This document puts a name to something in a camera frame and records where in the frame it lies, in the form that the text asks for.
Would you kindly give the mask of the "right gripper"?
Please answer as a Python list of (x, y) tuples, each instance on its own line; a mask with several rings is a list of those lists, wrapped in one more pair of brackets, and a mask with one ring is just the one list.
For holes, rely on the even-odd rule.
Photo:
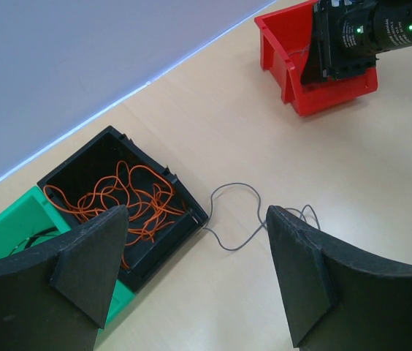
[(375, 66), (370, 43), (376, 1), (317, 1), (303, 86), (363, 75)]

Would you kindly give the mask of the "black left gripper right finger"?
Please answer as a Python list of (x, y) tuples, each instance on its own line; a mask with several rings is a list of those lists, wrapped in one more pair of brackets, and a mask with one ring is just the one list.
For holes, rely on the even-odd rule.
[(298, 350), (412, 350), (412, 265), (359, 249), (284, 208), (267, 231)]

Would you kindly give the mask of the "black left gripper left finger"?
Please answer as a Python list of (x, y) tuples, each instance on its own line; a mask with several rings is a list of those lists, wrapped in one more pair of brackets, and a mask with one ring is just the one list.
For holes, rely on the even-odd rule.
[(0, 259), (0, 350), (92, 350), (128, 230), (124, 206)]

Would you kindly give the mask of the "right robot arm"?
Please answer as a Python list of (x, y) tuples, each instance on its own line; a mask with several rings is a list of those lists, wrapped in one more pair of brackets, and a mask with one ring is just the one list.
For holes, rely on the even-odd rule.
[(317, 1), (312, 11), (305, 86), (361, 76), (378, 54), (412, 47), (412, 0)]

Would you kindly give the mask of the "red plastic bin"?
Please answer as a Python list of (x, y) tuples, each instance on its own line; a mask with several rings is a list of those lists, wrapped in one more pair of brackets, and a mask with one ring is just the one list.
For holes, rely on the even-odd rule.
[(281, 88), (281, 99), (299, 116), (310, 116), (349, 102), (378, 88), (375, 68), (346, 80), (303, 86), (300, 77), (308, 57), (314, 1), (304, 1), (254, 19), (260, 30), (260, 64)]

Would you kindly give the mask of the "green plastic bin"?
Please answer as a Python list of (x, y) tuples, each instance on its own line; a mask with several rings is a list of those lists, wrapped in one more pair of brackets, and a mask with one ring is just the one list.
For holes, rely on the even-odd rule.
[(0, 213), (0, 273), (49, 254), (48, 287), (103, 328), (135, 297), (118, 279), (125, 213), (115, 208), (72, 227), (33, 187)]

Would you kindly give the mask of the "black plastic bin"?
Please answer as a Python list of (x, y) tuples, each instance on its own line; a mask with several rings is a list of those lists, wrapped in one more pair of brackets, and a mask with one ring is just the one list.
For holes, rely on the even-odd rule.
[(168, 167), (107, 127), (38, 186), (74, 227), (117, 205), (129, 212), (118, 274), (136, 293), (207, 221), (207, 214)]

